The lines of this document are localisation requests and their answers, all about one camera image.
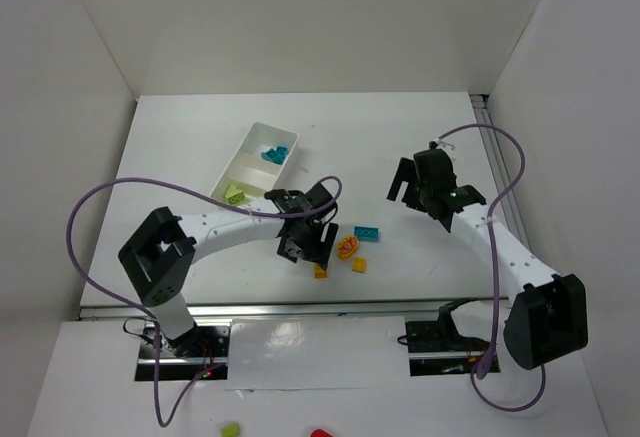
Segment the orange oval printed lego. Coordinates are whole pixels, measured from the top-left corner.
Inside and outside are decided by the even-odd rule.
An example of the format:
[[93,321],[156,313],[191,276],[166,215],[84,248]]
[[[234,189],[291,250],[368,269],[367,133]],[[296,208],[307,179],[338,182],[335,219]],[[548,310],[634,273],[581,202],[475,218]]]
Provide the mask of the orange oval printed lego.
[[344,237],[336,247],[336,254],[342,261],[351,259],[359,248],[360,242],[355,235]]

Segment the yellow long lego brick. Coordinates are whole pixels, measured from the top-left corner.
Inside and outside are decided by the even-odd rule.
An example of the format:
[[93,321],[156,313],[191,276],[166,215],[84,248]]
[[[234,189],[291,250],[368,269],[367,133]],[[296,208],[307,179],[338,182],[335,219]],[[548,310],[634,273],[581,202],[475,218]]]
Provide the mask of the yellow long lego brick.
[[317,280],[324,280],[329,278],[329,271],[326,266],[315,264],[313,267],[314,278]]

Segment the yellow small square lego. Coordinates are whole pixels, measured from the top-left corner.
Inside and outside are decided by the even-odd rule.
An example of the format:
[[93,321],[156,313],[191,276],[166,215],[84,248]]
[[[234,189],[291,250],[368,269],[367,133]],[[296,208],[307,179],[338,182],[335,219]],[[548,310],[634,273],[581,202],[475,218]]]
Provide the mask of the yellow small square lego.
[[367,270],[367,260],[361,257],[354,258],[351,269],[356,273],[365,273]]

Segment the teal long lego brick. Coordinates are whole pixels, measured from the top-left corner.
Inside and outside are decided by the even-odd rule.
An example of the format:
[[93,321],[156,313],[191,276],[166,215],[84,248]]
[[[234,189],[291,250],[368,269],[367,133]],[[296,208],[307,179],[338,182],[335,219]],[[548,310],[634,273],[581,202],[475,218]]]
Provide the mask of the teal long lego brick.
[[355,226],[353,235],[363,242],[378,242],[380,232],[377,227]]

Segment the light green lego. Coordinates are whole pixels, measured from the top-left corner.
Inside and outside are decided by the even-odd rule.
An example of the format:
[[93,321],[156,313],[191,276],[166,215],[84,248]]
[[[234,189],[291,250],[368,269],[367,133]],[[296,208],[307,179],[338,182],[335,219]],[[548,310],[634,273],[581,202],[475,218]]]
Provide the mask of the light green lego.
[[228,203],[234,206],[241,205],[245,201],[246,196],[242,191],[236,192],[228,197]]
[[225,190],[225,192],[224,192],[224,198],[225,198],[225,200],[228,202],[228,197],[229,197],[230,195],[232,195],[232,194],[234,194],[234,193],[236,193],[236,192],[240,192],[240,191],[242,191],[242,190],[241,190],[239,187],[237,187],[237,186],[236,186],[236,185],[234,185],[234,184],[230,184],[230,185],[226,188],[226,190]]

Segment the teal rounded lego piece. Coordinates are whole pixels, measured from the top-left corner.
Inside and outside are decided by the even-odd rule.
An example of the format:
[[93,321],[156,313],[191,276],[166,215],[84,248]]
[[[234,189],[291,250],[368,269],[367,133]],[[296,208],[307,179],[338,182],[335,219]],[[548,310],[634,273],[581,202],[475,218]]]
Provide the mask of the teal rounded lego piece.
[[267,151],[264,151],[261,153],[261,158],[267,162],[271,162],[275,165],[282,165],[286,159],[285,158],[281,158],[277,153],[276,153],[276,148],[269,148]]

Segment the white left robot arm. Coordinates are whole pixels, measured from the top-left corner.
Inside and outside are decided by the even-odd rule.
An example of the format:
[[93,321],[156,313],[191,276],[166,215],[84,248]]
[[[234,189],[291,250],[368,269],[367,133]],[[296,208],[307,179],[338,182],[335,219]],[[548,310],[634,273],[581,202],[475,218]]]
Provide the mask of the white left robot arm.
[[271,190],[247,205],[207,214],[180,216],[160,207],[126,241],[118,259],[172,353],[188,356],[215,345],[182,295],[193,264],[232,247],[276,240],[278,256],[325,270],[339,229],[331,221],[337,210],[336,198],[322,183],[306,192]]

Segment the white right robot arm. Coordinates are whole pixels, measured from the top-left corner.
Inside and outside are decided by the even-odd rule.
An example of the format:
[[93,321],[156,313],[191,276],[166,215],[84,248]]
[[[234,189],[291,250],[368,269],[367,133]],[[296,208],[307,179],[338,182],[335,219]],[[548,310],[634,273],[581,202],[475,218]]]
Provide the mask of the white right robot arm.
[[428,214],[467,244],[489,268],[497,268],[509,298],[503,341],[514,361],[532,370],[581,350],[588,343],[586,288],[574,274],[562,276],[531,254],[497,219],[473,186],[457,184],[449,155],[432,142],[401,158],[387,199]]

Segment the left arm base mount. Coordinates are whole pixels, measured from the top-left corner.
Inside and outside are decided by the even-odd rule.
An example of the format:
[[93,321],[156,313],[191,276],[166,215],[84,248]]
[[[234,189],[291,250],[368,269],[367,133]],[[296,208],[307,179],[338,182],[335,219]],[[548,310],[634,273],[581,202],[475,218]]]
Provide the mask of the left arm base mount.
[[[139,342],[134,380],[152,382],[156,351],[154,349],[155,329],[149,319],[131,317],[123,322],[125,334]],[[228,377],[227,357],[230,344],[231,325],[229,322],[213,321],[199,324],[199,334],[185,346],[176,346],[160,334],[159,354],[160,381],[189,381],[202,372],[202,380],[223,381]]]

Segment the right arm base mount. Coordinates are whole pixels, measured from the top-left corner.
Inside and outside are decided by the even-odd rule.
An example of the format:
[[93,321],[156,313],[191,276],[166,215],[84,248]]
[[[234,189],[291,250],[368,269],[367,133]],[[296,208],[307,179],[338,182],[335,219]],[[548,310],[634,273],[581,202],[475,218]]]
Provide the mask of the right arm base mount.
[[411,377],[469,374],[488,349],[489,342],[463,337],[452,312],[476,299],[458,299],[442,305],[431,320],[407,321],[405,333],[396,338],[409,354]]

